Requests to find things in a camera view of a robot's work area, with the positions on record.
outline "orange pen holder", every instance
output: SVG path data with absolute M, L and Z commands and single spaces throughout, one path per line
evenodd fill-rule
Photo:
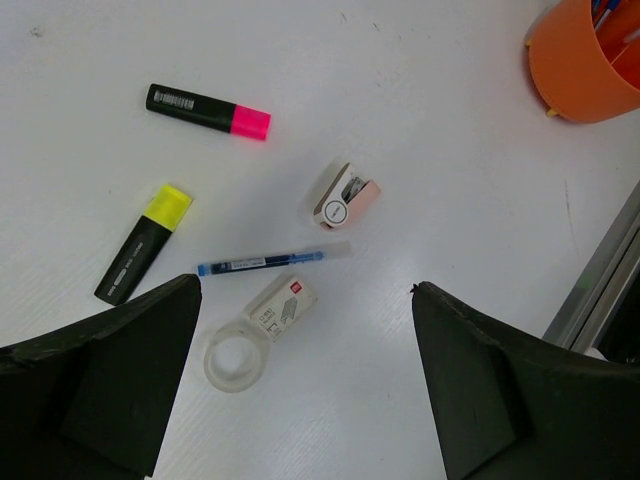
M 640 2 L 626 1 L 618 7 L 625 9 L 620 12 L 624 15 L 616 11 L 615 16 L 629 23 L 628 14 L 635 14 L 635 25 L 640 25 L 637 5 Z M 591 8 L 591 0 L 563 0 L 540 22 L 527 42 L 531 75 L 551 109 L 550 115 L 558 114 L 577 123 L 601 122 L 640 107 L 640 89 L 630 83 L 638 85 L 633 77 L 640 70 L 640 49 L 623 55 L 628 64 L 637 60 L 637 69 L 634 67 L 622 76 L 612 65 L 618 58 L 607 58 L 606 49 L 603 51 L 600 46 Z M 628 32 L 623 27 L 618 35 L 613 31 L 616 30 L 613 17 L 605 22 L 599 34 L 606 28 L 612 38 L 624 38 Z

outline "clear tape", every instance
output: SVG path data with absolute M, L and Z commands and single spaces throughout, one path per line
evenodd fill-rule
M 214 365 L 214 353 L 216 348 L 224 341 L 231 338 L 242 338 L 248 340 L 254 347 L 251 357 L 248 360 L 249 368 L 246 373 L 239 375 L 223 375 Z M 239 319 L 228 323 L 218 330 L 207 348 L 204 356 L 204 373 L 207 379 L 218 390 L 226 393 L 243 392 L 256 383 L 269 358 L 271 341 L 268 336 L 250 321 Z

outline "yellow highlighter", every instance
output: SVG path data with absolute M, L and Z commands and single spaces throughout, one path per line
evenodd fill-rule
M 162 187 L 122 245 L 95 296 L 111 305 L 126 302 L 191 202 L 191 197 L 171 185 Z

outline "pink highlighter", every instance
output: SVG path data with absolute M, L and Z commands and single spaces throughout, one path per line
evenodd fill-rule
M 262 141 L 271 122 L 268 113 L 155 83 L 149 87 L 146 105 L 152 112 Z

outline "pink stapler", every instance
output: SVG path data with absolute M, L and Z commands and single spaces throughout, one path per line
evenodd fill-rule
M 313 219 L 325 230 L 348 227 L 367 211 L 380 193 L 380 187 L 373 180 L 364 180 L 347 163 L 313 210 Z

